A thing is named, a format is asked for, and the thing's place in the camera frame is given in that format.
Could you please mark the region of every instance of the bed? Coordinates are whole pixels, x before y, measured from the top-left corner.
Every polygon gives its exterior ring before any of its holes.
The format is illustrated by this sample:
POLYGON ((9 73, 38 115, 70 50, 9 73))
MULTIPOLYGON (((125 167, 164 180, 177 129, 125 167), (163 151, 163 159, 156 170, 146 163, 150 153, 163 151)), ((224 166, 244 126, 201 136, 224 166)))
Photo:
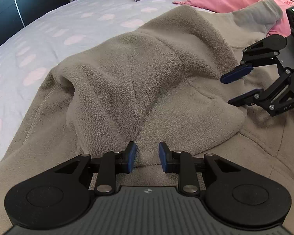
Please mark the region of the bed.
POLYGON ((0 160, 52 67, 179 6, 173 1, 76 0, 5 42, 0 47, 0 160))

